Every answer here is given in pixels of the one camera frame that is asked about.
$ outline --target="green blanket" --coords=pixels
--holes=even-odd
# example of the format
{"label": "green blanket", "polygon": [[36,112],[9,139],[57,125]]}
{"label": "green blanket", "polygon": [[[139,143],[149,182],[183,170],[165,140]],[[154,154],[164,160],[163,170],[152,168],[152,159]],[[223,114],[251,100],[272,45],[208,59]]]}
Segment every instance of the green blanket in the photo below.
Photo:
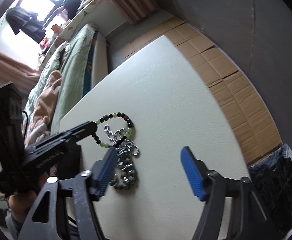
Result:
{"label": "green blanket", "polygon": [[84,74],[95,30],[96,27],[85,25],[69,44],[71,49],[60,68],[63,79],[52,121],[51,134],[59,132],[61,119],[82,99]]}
{"label": "green blanket", "polygon": [[[25,106],[28,116],[33,113],[37,98],[43,91],[48,76],[54,70],[62,73],[62,84],[59,90],[57,105],[51,123],[51,134],[59,132],[61,119],[79,102],[83,96],[84,73],[87,65],[88,53],[92,39],[97,29],[96,26],[86,24],[78,34],[70,41],[61,44],[49,59],[43,69],[37,85],[32,89]],[[62,64],[59,58],[65,49]]]}

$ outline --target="cardboard box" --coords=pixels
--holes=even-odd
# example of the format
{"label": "cardboard box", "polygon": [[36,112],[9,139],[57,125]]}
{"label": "cardboard box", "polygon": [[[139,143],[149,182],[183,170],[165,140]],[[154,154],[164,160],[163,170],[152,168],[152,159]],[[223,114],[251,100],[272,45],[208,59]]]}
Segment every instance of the cardboard box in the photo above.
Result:
{"label": "cardboard box", "polygon": [[206,36],[177,17],[152,28],[123,47],[130,57],[166,35],[193,66],[218,102],[247,164],[263,158],[281,144],[264,102],[240,70]]}

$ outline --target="white tabletop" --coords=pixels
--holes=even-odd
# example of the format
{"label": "white tabletop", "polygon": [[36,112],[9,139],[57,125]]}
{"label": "white tabletop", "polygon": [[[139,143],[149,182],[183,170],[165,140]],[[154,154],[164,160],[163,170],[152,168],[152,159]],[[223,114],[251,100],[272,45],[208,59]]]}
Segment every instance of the white tabletop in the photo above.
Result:
{"label": "white tabletop", "polygon": [[[180,162],[189,146],[196,158],[224,177],[248,176],[234,134],[206,85],[166,38],[137,52],[94,87],[61,121],[60,130],[105,114],[122,112],[134,122],[134,158],[138,186],[108,188],[95,203],[106,237],[114,240],[191,239],[204,203],[193,196]],[[111,130],[122,118],[106,122]],[[107,141],[103,126],[97,135]],[[105,148],[92,138],[82,146],[85,168],[103,157]],[[226,236],[230,202],[226,201],[220,237]]]}

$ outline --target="person's hand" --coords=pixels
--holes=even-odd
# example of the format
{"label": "person's hand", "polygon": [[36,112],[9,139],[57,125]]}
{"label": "person's hand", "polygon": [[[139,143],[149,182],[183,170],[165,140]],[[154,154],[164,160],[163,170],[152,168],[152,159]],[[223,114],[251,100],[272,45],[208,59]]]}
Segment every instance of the person's hand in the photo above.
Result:
{"label": "person's hand", "polygon": [[[38,185],[42,188],[48,179],[48,174],[44,173],[39,177]],[[8,203],[14,219],[20,223],[24,223],[33,202],[37,195],[33,190],[18,193],[9,197]]]}

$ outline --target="black cable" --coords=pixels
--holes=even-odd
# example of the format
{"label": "black cable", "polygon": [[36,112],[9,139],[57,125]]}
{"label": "black cable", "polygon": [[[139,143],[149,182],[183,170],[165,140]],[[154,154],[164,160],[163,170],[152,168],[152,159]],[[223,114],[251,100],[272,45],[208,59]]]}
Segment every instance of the black cable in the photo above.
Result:
{"label": "black cable", "polygon": [[76,220],[72,219],[70,216],[68,216],[68,220],[69,220],[70,222],[72,222],[73,224],[77,225]]}
{"label": "black cable", "polygon": [[27,132],[27,128],[28,128],[29,119],[28,119],[28,115],[27,115],[26,111],[23,110],[22,113],[24,113],[26,115],[26,127],[25,127],[25,130],[24,130],[24,143],[25,143],[25,137],[26,137],[26,132]]}
{"label": "black cable", "polygon": [[36,185],[33,185],[30,180],[28,179],[28,177],[25,175],[25,173],[22,171],[22,169],[20,168],[20,166],[18,165],[17,161],[15,160],[15,158],[12,156],[8,144],[4,138],[4,136],[2,135],[1,131],[0,131],[0,142],[3,145],[3,149],[6,152],[6,156],[7,158],[9,158],[9,161],[11,162],[12,166],[14,166],[15,169],[13,169],[15,172],[19,173],[19,175],[21,175],[23,177],[23,179],[25,180],[25,182],[27,182],[28,186],[30,187],[30,189],[34,190],[36,192],[36,194],[39,193],[40,188]]}

